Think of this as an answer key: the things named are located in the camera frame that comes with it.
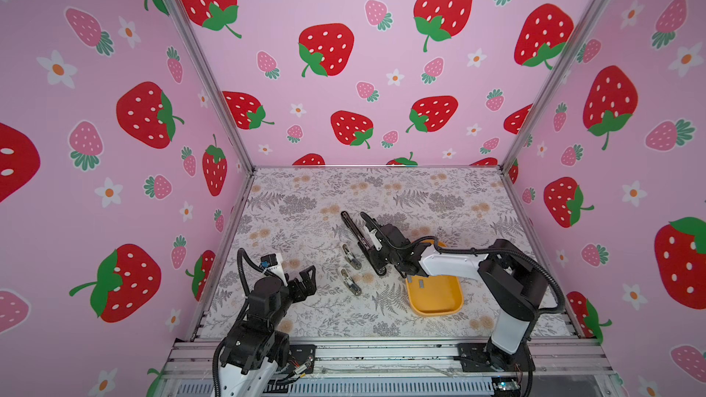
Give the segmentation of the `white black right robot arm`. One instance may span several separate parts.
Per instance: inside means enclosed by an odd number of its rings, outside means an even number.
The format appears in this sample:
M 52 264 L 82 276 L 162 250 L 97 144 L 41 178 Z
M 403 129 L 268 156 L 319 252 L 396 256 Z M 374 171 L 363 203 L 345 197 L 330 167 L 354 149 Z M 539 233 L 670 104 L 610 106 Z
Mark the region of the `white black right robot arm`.
M 561 314 L 566 300 L 556 279 L 537 260 L 507 239 L 483 248 L 448 248 L 438 237 L 410 240 L 393 224 L 363 212 L 360 227 L 341 214 L 369 265 L 378 275 L 393 268 L 402 279 L 455 277 L 482 284 L 493 298 L 496 319 L 485 343 L 458 361 L 467 371 L 531 372 L 529 341 L 542 316 Z

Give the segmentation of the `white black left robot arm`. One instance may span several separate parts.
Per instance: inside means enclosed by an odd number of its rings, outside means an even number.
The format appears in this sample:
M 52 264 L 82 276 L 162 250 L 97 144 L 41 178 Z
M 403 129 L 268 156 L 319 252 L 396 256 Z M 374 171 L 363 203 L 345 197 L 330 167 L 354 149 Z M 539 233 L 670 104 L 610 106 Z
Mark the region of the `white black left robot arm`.
M 294 303 L 316 290 L 314 266 L 301 271 L 298 279 L 266 276 L 256 282 L 244 312 L 214 352 L 213 396 L 259 396 L 270 385 L 298 379 L 296 371 L 282 374 L 290 360 L 290 337 L 278 327 Z

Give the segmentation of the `yellow plastic tray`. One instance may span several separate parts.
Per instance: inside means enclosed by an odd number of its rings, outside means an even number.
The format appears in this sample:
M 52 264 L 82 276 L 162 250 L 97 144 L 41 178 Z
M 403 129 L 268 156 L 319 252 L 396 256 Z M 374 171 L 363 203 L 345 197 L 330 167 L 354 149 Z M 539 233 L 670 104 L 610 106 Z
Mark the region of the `yellow plastic tray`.
M 463 308 L 463 290 L 456 277 L 410 276 L 406 279 L 406 291 L 412 310 L 422 317 L 457 314 Z

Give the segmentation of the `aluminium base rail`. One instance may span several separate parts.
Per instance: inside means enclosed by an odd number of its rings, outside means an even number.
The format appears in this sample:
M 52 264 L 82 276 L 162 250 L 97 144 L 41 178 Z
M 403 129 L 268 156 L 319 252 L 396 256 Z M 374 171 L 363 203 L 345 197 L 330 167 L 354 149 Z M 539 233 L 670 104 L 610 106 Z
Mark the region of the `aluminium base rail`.
M 623 381 L 592 339 L 538 337 L 505 371 L 482 365 L 472 338 L 296 338 L 305 371 L 268 396 L 625 396 Z

